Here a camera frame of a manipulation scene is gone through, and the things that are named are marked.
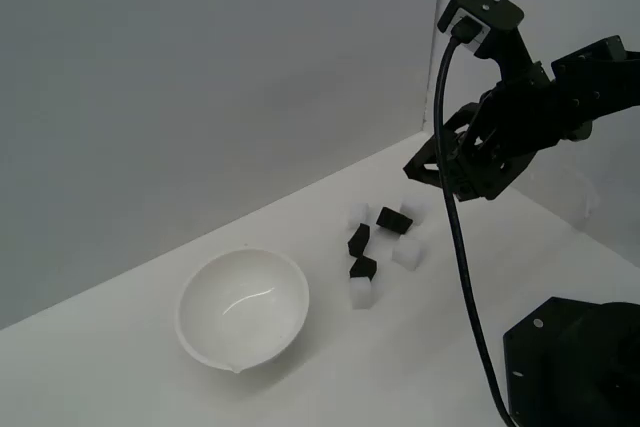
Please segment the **white table surface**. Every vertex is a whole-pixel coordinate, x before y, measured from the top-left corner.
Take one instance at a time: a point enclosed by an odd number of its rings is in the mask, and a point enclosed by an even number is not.
[[[115,279],[0,331],[0,425],[498,426],[458,284],[441,192],[408,182],[416,135]],[[421,192],[415,272],[372,231],[377,301],[353,311],[345,213]],[[640,302],[640,270],[513,190],[460,206],[486,337],[505,385],[502,335],[552,295]],[[309,317],[274,363],[240,375],[182,351],[173,309],[187,276],[243,245],[307,275]]]

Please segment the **white cube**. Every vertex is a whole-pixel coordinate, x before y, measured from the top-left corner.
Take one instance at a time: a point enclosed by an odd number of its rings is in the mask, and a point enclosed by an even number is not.
[[[369,217],[369,204],[365,202],[358,202],[353,204],[349,208],[349,215],[347,216],[347,226],[350,229],[357,229],[360,224],[366,224]]]
[[[422,246],[420,242],[407,237],[400,236],[391,252],[391,260],[402,265],[407,270],[416,270],[422,256]]]
[[[349,295],[354,309],[368,309],[373,304],[371,281],[369,277],[352,277],[349,279]]]
[[[413,219],[414,226],[422,224],[427,215],[427,205],[424,197],[417,194],[405,195],[400,205],[400,213]]]

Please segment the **small block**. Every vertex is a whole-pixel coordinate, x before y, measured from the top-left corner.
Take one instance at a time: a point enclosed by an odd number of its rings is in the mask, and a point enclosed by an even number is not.
[[[391,252],[391,260],[402,265],[407,270],[416,270],[420,263],[420,256],[422,254],[422,246],[420,242],[407,237],[401,236],[396,245],[393,246]]]
[[[349,295],[354,309],[368,309],[373,304],[371,281],[367,277],[349,279]]]
[[[360,224],[367,223],[369,216],[369,204],[365,202],[357,202],[349,208],[347,216],[347,227],[350,229],[357,228]]]
[[[378,263],[369,257],[362,256],[353,263],[349,271],[349,277],[367,277],[369,280],[373,280],[373,276],[376,275],[377,271]]]
[[[427,215],[427,206],[424,199],[416,194],[407,194],[402,199],[400,213],[413,219],[413,225],[420,225]]]
[[[351,257],[360,257],[364,254],[364,249],[369,243],[369,237],[371,235],[371,229],[367,224],[360,224],[358,230],[351,236],[347,246],[349,247],[349,255]]]
[[[395,232],[396,234],[406,234],[413,220],[406,215],[402,215],[389,207],[383,207],[378,216],[376,224],[380,227]]]

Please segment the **gray wall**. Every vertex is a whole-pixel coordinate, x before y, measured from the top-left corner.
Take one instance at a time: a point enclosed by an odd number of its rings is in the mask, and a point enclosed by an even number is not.
[[[448,0],[439,0],[442,11]],[[610,35],[640,50],[638,0],[512,0],[525,12],[522,36],[552,76],[553,60]],[[430,91],[447,38],[436,37]],[[459,49],[451,67],[446,108],[451,114],[495,85],[495,64]],[[431,109],[427,119],[431,120]],[[516,186],[526,195],[640,265],[640,108],[594,124],[586,142],[541,152]]]
[[[435,3],[0,0],[0,327],[419,131]]]

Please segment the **bowl rim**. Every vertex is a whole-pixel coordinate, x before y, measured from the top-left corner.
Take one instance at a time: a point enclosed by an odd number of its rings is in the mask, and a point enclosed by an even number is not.
[[[182,331],[182,321],[181,321],[181,312],[182,312],[182,303],[185,297],[185,294],[187,293],[187,290],[189,289],[189,286],[191,285],[191,283],[193,282],[193,280],[196,278],[196,276],[202,272],[204,269],[206,269],[207,267],[211,266],[212,264],[214,264],[216,261],[220,260],[223,257],[226,257],[228,255],[231,254],[235,254],[238,252],[246,252],[246,251],[252,251],[252,252],[261,252],[261,253],[265,253],[265,254],[269,254],[269,255],[275,255],[276,257],[280,258],[282,261],[284,261],[286,264],[288,264],[293,271],[295,272],[296,276],[298,277],[298,280],[300,281],[300,285],[302,286],[303,289],[303,312],[301,312],[301,315],[298,317],[296,324],[294,326],[293,329],[291,329],[291,331],[289,332],[289,334],[280,342],[280,344],[278,344],[274,349],[272,349],[270,352],[268,352],[264,359],[259,359],[255,362],[249,363],[247,365],[234,365],[234,366],[230,366],[230,365],[226,365],[223,364],[221,362],[216,362],[204,355],[202,355],[200,352],[198,352],[192,345],[191,343],[187,340],[187,338],[185,337],[183,331]],[[178,336],[178,340],[180,342],[180,344],[182,345],[182,348],[184,350],[187,351],[187,353],[193,357],[195,360],[197,360],[198,362],[207,365],[209,367],[213,367],[215,369],[221,369],[221,370],[230,370],[235,372],[236,374],[240,373],[243,370],[249,369],[251,367],[256,367],[260,364],[263,364],[265,362],[268,362],[269,360],[273,359],[274,357],[276,357],[277,355],[279,355],[284,349],[286,349],[289,344],[291,344],[291,342],[293,342],[293,340],[298,336],[298,334],[300,333],[300,331],[302,330],[302,326],[304,325],[304,322],[307,318],[307,314],[309,312],[309,284],[307,282],[307,278],[304,275],[304,272],[302,272],[302,269],[300,268],[300,266],[294,262],[291,258],[289,258],[288,256],[281,254],[280,252],[275,252],[269,249],[263,249],[263,248],[258,248],[258,247],[241,247],[241,248],[237,248],[237,249],[231,249],[231,250],[227,250],[225,252],[222,252],[220,254],[215,255],[214,257],[212,257],[211,259],[207,260],[204,264],[200,265],[197,269],[195,269],[194,272],[191,273],[191,275],[189,275],[189,277],[187,278],[186,282],[184,283],[184,285],[182,286],[182,289],[180,290],[180,294],[178,296],[178,301],[176,304],[176,307],[174,309],[174,330],[176,332],[176,335]]]

